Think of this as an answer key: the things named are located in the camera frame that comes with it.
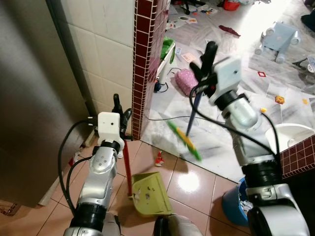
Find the tile wall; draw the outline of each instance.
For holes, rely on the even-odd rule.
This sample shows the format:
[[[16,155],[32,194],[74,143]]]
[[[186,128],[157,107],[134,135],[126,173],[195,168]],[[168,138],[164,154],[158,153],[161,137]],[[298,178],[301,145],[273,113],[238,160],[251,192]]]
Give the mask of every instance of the tile wall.
[[[134,0],[51,0],[55,22],[91,114],[111,111],[118,93],[132,106]]]
[[[132,134],[148,123],[170,0],[135,0],[133,33]]]
[[[281,153],[283,178],[315,168],[315,135]]]

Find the dustpan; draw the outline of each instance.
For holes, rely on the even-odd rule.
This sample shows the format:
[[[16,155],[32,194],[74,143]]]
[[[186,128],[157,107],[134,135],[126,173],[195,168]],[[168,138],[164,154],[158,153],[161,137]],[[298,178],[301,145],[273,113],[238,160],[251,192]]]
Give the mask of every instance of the dustpan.
[[[159,172],[132,176],[133,204],[143,217],[173,213]]]

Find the light blue toy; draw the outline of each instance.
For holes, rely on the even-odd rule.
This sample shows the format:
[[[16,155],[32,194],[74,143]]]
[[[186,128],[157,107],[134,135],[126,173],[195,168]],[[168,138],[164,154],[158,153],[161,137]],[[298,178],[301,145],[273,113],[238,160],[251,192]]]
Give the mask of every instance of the light blue toy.
[[[260,55],[264,48],[278,51],[276,63],[282,64],[285,60],[285,52],[289,45],[297,45],[301,42],[300,33],[297,29],[284,23],[274,23],[273,26],[261,34],[261,45],[255,49],[255,54]]]

